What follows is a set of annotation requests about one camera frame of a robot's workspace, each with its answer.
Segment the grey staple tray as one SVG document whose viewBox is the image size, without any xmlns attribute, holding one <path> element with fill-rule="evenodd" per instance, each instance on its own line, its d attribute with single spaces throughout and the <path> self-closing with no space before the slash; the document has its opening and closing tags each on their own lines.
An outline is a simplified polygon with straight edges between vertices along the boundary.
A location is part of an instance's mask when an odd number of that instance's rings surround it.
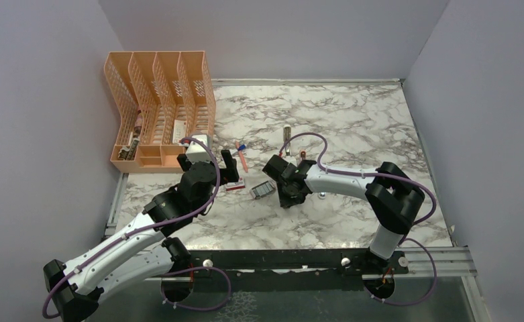
<svg viewBox="0 0 524 322">
<path fill-rule="evenodd" d="M 276 184 L 272 180 L 264 181 L 250 189 L 250 194 L 254 200 L 270 196 L 275 192 Z"/>
</svg>

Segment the red staple box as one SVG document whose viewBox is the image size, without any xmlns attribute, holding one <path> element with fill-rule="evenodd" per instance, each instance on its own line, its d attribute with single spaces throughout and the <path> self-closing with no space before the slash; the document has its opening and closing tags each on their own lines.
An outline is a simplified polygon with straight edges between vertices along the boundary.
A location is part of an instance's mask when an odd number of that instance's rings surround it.
<svg viewBox="0 0 524 322">
<path fill-rule="evenodd" d="M 236 182 L 229 182 L 225 185 L 225 190 L 226 191 L 234 191 L 234 190 L 239 190 L 239 189 L 244 189 L 246 187 L 246 183 L 245 183 L 245 180 L 240 177 L 238 179 L 238 181 Z"/>
</svg>

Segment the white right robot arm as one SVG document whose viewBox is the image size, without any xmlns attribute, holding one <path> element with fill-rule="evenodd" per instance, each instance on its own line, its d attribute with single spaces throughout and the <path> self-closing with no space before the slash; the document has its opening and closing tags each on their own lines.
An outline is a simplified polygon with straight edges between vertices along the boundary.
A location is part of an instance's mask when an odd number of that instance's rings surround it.
<svg viewBox="0 0 524 322">
<path fill-rule="evenodd" d="M 369 271 L 388 268 L 402 239 L 410 232 L 425 200 L 425 193 L 392 162 L 374 170 L 328 168 L 314 160 L 295 165 L 273 155 L 262 169 L 277 186 L 282 208 L 305 202 L 307 195 L 331 193 L 367 201 L 379 226 L 364 263 Z"/>
</svg>

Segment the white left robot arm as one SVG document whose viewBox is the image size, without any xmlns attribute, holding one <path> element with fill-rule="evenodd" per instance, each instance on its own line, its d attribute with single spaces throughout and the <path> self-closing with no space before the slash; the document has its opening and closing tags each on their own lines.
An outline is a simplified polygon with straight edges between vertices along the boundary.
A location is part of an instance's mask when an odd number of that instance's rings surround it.
<svg viewBox="0 0 524 322">
<path fill-rule="evenodd" d="M 190 254 L 172 234 L 205 215 L 220 186 L 240 179 L 237 161 L 222 150 L 220 167 L 200 136 L 183 138 L 178 184 L 156 195 L 122 229 L 84 254 L 43 268 L 48 296 L 45 319 L 84 321 L 119 291 L 161 273 L 190 272 Z"/>
</svg>

